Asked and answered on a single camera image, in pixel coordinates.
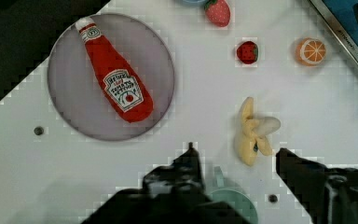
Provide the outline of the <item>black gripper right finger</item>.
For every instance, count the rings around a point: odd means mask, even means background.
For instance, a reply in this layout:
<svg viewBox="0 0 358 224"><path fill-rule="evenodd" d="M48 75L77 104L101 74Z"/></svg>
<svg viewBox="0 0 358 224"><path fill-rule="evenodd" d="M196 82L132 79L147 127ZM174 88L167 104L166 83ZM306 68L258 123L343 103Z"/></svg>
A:
<svg viewBox="0 0 358 224"><path fill-rule="evenodd" d="M358 224L358 169L328 168L282 148L276 172L313 224Z"/></svg>

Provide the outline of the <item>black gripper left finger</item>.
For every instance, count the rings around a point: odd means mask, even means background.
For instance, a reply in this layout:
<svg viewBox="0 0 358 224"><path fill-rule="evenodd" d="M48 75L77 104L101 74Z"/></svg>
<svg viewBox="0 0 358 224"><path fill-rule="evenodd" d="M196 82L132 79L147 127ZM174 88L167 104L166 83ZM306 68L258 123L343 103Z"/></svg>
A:
<svg viewBox="0 0 358 224"><path fill-rule="evenodd" d="M143 177L139 189L123 189L81 224L251 224L225 202L207 196L200 154L188 150Z"/></svg>

